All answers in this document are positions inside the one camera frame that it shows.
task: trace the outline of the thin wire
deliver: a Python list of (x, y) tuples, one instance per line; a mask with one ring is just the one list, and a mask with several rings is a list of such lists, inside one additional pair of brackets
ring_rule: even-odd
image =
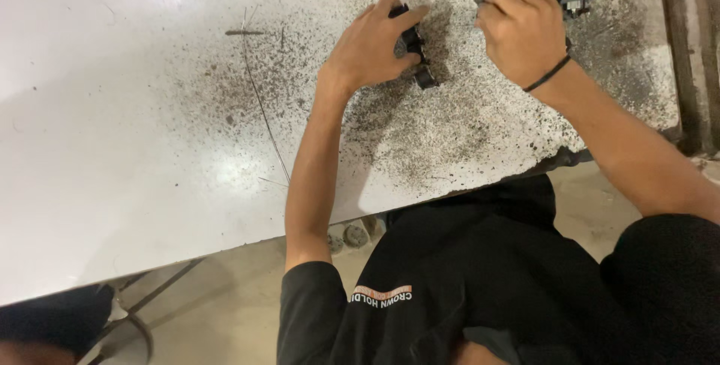
[[(250, 15), (250, 20), (253, 19), (253, 15), (255, 15), (255, 11), (253, 11), (252, 15)], [(245, 31), (245, 20), (247, 18), (248, 8), (245, 8), (245, 14), (243, 15), (243, 27), (240, 28), (241, 31)], [(243, 35), (243, 58), (245, 59), (245, 69), (247, 70), (247, 76), (250, 78), (250, 84), (253, 85), (253, 90), (255, 91), (255, 96), (258, 99), (258, 104), (260, 104), (260, 112), (263, 114), (263, 119), (265, 120), (265, 126), (268, 128), (268, 133), (270, 134), (270, 140), (272, 141), (272, 146), (275, 148), (275, 155), (277, 156), (277, 160), (280, 162), (280, 166), (282, 167), (282, 171), (285, 173), (285, 178), (287, 179), (288, 185), (290, 185), (290, 176), (287, 174), (287, 169), (285, 168), (285, 163), (282, 162), (282, 158), (280, 157), (280, 150), (277, 148), (277, 143), (275, 143), (275, 138), (272, 135), (272, 130), (270, 130), (270, 123), (268, 122), (268, 117), (265, 115), (265, 108), (263, 108), (263, 103), (260, 100), (260, 93), (258, 93), (258, 89), (255, 86), (255, 81), (253, 81), (253, 75), (250, 73), (250, 64), (247, 62), (248, 52), (246, 51), (245, 47), (245, 38), (246, 35)]]

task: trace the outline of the hand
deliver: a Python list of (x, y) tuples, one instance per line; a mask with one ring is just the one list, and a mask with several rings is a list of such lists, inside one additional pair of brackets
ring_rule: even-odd
[(400, 34), (420, 22), (430, 9), (419, 6), (389, 18), (390, 10), (400, 5), (400, 0), (380, 0), (368, 6), (337, 41), (320, 68), (318, 84), (337, 85), (347, 102), (360, 87), (393, 80), (418, 64), (418, 54), (408, 53), (398, 59), (393, 50)]
[(500, 72), (527, 88), (567, 55), (562, 12), (557, 0), (485, 0), (475, 26)]

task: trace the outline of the person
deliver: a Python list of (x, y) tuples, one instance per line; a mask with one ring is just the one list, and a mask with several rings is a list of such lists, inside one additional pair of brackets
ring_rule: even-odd
[(90, 285), (0, 307), (0, 365), (73, 365), (96, 343), (114, 290)]
[(388, 18), (400, 4), (367, 7), (319, 69), (287, 197), (278, 363), (720, 364), (720, 191), (566, 60), (556, 0), (485, 0), (475, 26), (644, 218), (598, 264), (555, 230), (547, 176), (411, 206), (389, 214), (348, 301), (327, 243), (341, 120), (357, 89), (419, 63), (392, 50), (428, 7)]

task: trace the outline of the black t-shirt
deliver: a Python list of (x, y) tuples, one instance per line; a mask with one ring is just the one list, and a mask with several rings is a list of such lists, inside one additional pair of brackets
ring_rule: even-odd
[(720, 228), (630, 226), (598, 265), (553, 227), (545, 176), (391, 214), (348, 302), (328, 263), (282, 281), (279, 364), (720, 364)]

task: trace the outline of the forearm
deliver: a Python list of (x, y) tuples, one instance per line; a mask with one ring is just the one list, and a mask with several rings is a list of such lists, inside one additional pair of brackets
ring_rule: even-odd
[[(311, 117), (295, 158), (285, 207), (287, 263), (291, 267), (295, 260), (303, 260), (300, 256), (295, 257), (307, 251), (307, 243), (303, 240), (309, 238), (326, 243), (335, 200), (337, 152), (345, 107), (344, 103), (326, 100), (337, 91), (343, 90), (334, 88), (328, 81), (318, 81)], [(322, 255), (330, 261), (329, 252)]]
[(571, 62), (533, 92), (563, 114), (600, 169), (644, 216), (695, 214), (720, 223), (720, 190)]

